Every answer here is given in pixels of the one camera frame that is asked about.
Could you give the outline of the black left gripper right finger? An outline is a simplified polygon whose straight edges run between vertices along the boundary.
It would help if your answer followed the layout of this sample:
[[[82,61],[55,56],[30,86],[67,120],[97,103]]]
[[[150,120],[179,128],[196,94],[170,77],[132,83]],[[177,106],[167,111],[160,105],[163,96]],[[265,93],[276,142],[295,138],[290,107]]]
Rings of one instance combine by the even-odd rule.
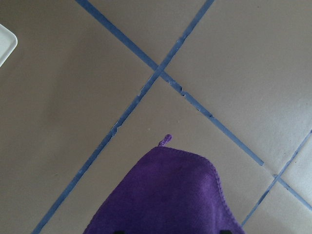
[[[220,234],[232,234],[230,230],[220,230]]]

